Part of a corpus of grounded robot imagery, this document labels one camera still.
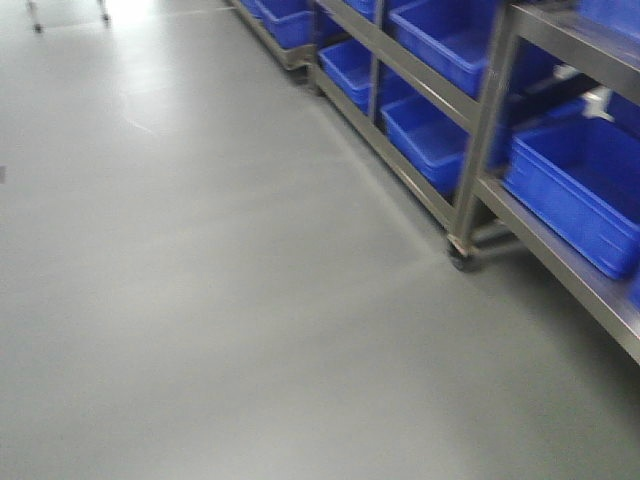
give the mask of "metal shelving rack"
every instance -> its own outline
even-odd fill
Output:
[[[256,34],[271,54],[278,60],[285,70],[297,70],[309,64],[314,52],[313,45],[302,45],[296,48],[284,49],[275,38],[264,28],[262,22],[255,18],[240,0],[227,0],[233,6],[244,23]]]
[[[473,255],[473,231],[482,206],[555,275],[640,363],[640,312],[627,299],[628,284],[613,281],[507,192],[487,169],[496,127],[507,118],[505,100],[523,42],[537,45],[595,82],[640,103],[640,46],[575,13],[565,3],[506,4],[497,21],[491,75],[485,85],[467,165],[459,190],[450,240],[464,258]]]
[[[322,71],[315,55],[310,82],[326,94],[444,226],[449,233],[449,255],[457,268],[464,270],[472,263],[478,251],[475,234],[486,222],[488,210],[640,363],[640,312],[627,300],[628,285],[600,273],[508,193],[502,187],[499,172],[487,169],[499,122],[513,124],[516,119],[522,121],[527,115],[543,113],[598,84],[640,103],[640,48],[626,37],[580,17],[571,10],[571,3],[548,0],[534,5],[505,0],[491,41],[491,66],[480,100],[476,101],[384,32],[385,0],[378,0],[374,22],[369,22],[343,0],[315,0],[312,4],[316,18],[319,6],[323,7],[372,52],[368,115]],[[512,103],[507,115],[509,83],[525,41],[547,50],[582,73],[524,99],[520,112],[519,106]],[[380,63],[391,67],[469,133],[464,173],[453,203],[443,198],[376,126]]]
[[[316,18],[318,18],[318,6],[323,7],[347,33],[372,52],[373,81],[368,115],[363,114],[322,71],[317,58],[311,65],[310,81],[326,94],[427,210],[448,230],[453,223],[456,210],[452,203],[444,198],[416,170],[376,126],[380,63],[392,68],[420,94],[469,133],[474,129],[480,109],[479,103],[422,60],[405,50],[383,31],[382,24],[386,13],[385,0],[378,0],[374,22],[368,21],[343,0],[317,0],[312,3],[316,9]]]

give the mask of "metal leg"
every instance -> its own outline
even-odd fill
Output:
[[[100,6],[100,10],[102,11],[102,21],[105,25],[109,25],[111,17],[109,16],[109,12],[107,11],[107,0],[98,0],[98,5]]]
[[[311,45],[312,50],[309,53],[307,63],[307,89],[314,95],[320,95],[320,89],[316,82],[316,69],[318,68],[318,49],[321,48],[320,43],[320,12],[318,2],[308,0],[309,10],[311,10]]]
[[[42,33],[42,23],[40,23],[40,19],[38,18],[38,5],[36,2],[33,0],[27,0],[27,10],[29,10],[29,15],[31,15],[33,30],[36,33]]]
[[[463,257],[473,255],[471,235],[476,226],[479,202],[474,193],[476,180],[485,171],[494,149],[499,121],[504,116],[504,104],[509,92],[511,73],[520,51],[521,40],[514,28],[514,14],[505,2],[498,17],[492,39],[492,54],[481,99],[481,110],[467,153],[467,163],[456,197],[454,223],[449,241]]]
[[[386,13],[386,0],[378,0],[376,2],[375,24],[382,30],[382,24]],[[382,86],[382,70],[384,67],[380,64],[380,60],[376,55],[371,55],[371,91],[369,93],[369,118],[375,125],[377,123],[378,114],[378,94]]]

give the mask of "floor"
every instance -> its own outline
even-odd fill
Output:
[[[475,274],[222,0],[0,4],[0,478],[637,480],[640,369]]]

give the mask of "shelf post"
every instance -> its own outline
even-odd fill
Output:
[[[462,180],[455,198],[455,214],[449,240],[463,256],[471,255],[473,250],[472,233],[480,207],[474,188],[493,153],[498,123],[504,117],[513,66],[521,47],[521,39],[517,34],[517,17],[511,3],[504,2],[495,22],[480,113],[472,126]]]

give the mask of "storage bin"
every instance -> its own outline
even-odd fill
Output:
[[[620,128],[640,138],[640,106],[614,93],[611,95],[607,111],[615,118]]]
[[[364,113],[371,92],[371,52],[357,40],[347,40],[318,53],[327,75]],[[413,93],[413,89],[392,70],[384,74],[380,103],[385,105]]]
[[[307,0],[255,0],[266,29],[282,48],[311,41],[311,18]]]
[[[501,0],[417,0],[394,9],[398,42],[467,95],[477,97],[489,63],[493,19]],[[512,84],[522,89],[553,73],[558,61],[525,46]]]
[[[320,18],[318,24],[320,27],[320,45],[322,44],[322,42],[324,42],[324,40],[344,31],[343,28],[338,25],[335,20],[331,18],[329,13],[324,9],[320,9]]]
[[[387,8],[398,8],[406,5],[414,0],[387,0]],[[347,5],[350,5],[355,10],[360,12],[370,22],[373,22],[376,15],[376,0],[345,0]]]
[[[256,0],[240,0],[240,2],[247,7],[247,10],[249,10],[249,13],[253,15],[254,18],[262,18],[260,7],[256,4]]]
[[[579,12],[594,22],[640,41],[639,0],[582,0]]]
[[[464,161],[467,133],[421,96],[382,108],[391,143],[443,195],[452,194]]]
[[[516,136],[505,187],[605,275],[640,258],[640,140],[601,118]]]
[[[631,286],[631,292],[629,293],[629,299],[640,310],[640,275],[633,282]]]

